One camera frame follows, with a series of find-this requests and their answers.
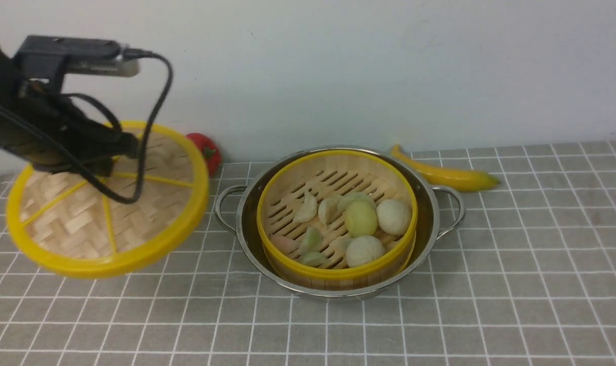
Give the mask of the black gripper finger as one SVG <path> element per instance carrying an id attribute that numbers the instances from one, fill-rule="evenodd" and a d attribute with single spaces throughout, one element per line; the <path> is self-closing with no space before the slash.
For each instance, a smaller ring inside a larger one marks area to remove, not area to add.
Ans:
<path id="1" fill-rule="evenodd" d="M 129 159 L 136 159 L 139 156 L 139 149 L 140 139 L 127 132 L 119 132 L 117 138 L 109 143 L 111 156 L 126 156 Z"/>

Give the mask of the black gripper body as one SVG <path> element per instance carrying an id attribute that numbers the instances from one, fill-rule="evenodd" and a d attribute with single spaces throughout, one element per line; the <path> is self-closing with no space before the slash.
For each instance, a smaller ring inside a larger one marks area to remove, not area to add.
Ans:
<path id="1" fill-rule="evenodd" d="M 96 98 L 62 93 L 64 78 L 30 79 L 0 47 L 0 149 L 38 171 L 107 176 L 115 116 Z"/>

